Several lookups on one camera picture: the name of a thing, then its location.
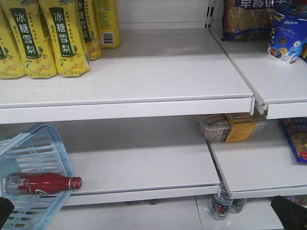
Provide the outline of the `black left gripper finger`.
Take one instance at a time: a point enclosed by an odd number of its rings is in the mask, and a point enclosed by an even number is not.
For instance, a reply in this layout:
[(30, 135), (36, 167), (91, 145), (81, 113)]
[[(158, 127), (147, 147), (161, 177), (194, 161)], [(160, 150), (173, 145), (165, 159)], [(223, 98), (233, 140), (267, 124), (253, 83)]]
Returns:
[(14, 210), (13, 203), (4, 197), (0, 198), (0, 223), (4, 224), (12, 211)]

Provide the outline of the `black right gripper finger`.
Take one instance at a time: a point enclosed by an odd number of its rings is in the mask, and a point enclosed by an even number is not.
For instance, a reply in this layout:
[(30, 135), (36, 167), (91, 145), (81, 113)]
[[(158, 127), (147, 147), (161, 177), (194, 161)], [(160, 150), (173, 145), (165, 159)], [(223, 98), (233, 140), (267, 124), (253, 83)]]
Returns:
[(274, 196), (271, 207), (279, 218), (284, 230), (306, 230), (307, 209), (283, 196)]

